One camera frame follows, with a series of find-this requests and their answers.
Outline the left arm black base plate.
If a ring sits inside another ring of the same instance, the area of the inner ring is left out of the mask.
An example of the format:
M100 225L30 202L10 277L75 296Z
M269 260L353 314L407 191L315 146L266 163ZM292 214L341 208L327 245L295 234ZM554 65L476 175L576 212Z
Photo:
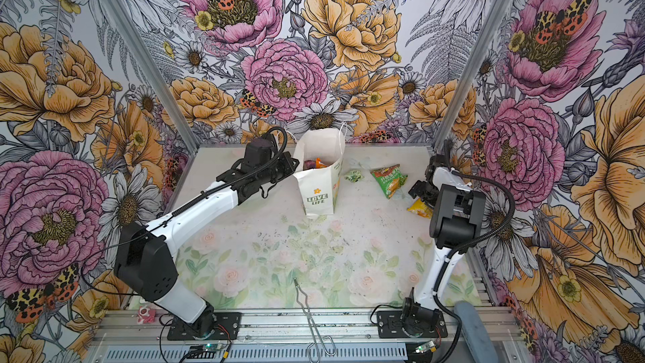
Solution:
M169 341L236 340L242 314L206 312L193 324L174 318L168 330Z

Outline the small pink toy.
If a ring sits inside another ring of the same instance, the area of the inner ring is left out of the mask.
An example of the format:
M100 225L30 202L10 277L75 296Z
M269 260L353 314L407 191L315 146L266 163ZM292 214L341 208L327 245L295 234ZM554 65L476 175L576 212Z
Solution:
M150 306L142 306L137 312L137 324L153 324L156 321L156 310Z

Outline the white paper bag Love Life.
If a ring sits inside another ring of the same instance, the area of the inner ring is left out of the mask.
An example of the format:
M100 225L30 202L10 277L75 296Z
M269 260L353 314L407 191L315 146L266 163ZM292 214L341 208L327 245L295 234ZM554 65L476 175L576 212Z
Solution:
M294 157L302 164L294 173L308 218L334 213L343 167L345 138L339 129L310 130L297 141ZM334 163L324 169L304 171L304 161L321 158Z

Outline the yellow snack packet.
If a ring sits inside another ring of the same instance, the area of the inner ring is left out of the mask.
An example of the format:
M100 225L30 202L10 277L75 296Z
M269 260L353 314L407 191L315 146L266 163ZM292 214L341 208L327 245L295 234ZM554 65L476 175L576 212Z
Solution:
M415 213L422 218L431 219L433 217L433 209L426 205L426 203L418 198L412 206L407 209L410 213Z

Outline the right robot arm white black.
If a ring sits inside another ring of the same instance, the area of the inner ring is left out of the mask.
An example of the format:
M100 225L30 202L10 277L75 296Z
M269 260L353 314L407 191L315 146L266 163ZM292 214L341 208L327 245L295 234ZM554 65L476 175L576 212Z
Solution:
M442 312L438 302L448 286L457 263L468 250L468 242L480 236L485 194L473 189L448 166L448 156L435 155L426 169L426 179L417 181L409 194L433 215L429 236L434 240L433 259L424 277L406 297L401 320L406 329L435 329Z

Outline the purple snack packet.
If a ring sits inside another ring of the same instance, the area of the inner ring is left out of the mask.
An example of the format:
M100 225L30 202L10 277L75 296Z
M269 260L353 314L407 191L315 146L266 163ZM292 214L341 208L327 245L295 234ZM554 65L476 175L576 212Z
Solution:
M317 168L317 162L315 160L304 161L303 169L304 171L313 170Z

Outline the green circuit board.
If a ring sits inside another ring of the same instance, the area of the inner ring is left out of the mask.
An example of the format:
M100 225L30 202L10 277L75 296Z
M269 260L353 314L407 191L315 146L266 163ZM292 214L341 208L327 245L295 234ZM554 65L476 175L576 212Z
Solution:
M437 344L433 340L430 340L428 342L425 342L417 346L414 349L414 353L420 354L420 355L433 354L437 349L438 349Z
M191 357L197 359L214 359L222 357L228 349L225 343L208 343L204 345L192 346L189 350Z

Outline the grey padded object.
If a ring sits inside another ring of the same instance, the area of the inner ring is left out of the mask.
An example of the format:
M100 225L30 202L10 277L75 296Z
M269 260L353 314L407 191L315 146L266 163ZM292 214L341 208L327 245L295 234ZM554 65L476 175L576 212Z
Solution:
M454 312L461 319L462 334L476 363L498 363L497 350L475 307L469 302L459 301Z

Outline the orange snack packet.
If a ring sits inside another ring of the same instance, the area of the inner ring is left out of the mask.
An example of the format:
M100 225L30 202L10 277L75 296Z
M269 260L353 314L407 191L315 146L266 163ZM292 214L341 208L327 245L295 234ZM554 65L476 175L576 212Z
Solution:
M334 164L332 162L323 161L321 158L316 158L314 162L315 162L314 166L316 169L328 168Z

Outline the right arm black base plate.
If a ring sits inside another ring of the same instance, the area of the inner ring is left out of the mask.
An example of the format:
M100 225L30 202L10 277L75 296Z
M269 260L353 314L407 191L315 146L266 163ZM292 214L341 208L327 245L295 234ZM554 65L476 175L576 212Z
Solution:
M381 339L438 339L448 336L443 313L438 309L406 318L401 310L378 311L376 327Z

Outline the aluminium front rail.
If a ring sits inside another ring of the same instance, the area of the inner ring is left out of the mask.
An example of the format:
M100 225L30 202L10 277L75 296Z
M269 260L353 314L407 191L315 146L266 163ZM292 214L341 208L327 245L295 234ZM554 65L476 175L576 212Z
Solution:
M416 344L434 340L435 357L447 351L456 329L446 317L446 338L381 339L370 309L242 309L231 362L412 361ZM170 317L137 324L133 311L107 314L90 343L89 362L178 362L200 340L169 341Z

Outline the left green circuit board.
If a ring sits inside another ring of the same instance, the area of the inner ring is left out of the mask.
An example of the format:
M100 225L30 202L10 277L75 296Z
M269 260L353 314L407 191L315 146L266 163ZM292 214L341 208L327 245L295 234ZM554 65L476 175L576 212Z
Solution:
M204 345L192 346L189 350L191 357L197 359L214 359L222 357L228 349L225 343L208 343Z

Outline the right green circuit board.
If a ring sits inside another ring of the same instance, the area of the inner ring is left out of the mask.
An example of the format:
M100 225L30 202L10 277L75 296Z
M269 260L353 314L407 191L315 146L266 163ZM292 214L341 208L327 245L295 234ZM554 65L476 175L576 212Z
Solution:
M420 355L433 354L437 349L438 349L437 344L433 340L430 340L428 342L425 342L417 346L414 349L414 353L420 354Z

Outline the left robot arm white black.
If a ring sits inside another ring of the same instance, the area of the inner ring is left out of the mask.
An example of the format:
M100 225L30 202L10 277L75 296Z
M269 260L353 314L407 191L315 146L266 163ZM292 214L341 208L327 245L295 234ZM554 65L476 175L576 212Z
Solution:
M181 208L146 225L131 224L120 235L114 274L149 303L158 304L187 327L188 335L206 339L216 330L213 306L179 278L176 254L215 218L256 193L292 176L300 161L287 151L248 145L245 156L217 176L206 190Z

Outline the green snack packet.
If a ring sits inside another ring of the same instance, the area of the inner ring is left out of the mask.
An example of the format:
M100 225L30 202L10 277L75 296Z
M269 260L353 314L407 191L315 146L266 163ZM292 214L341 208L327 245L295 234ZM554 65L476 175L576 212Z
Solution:
M371 170L371 176L388 199L404 186L408 178L407 174L401 172L399 164Z

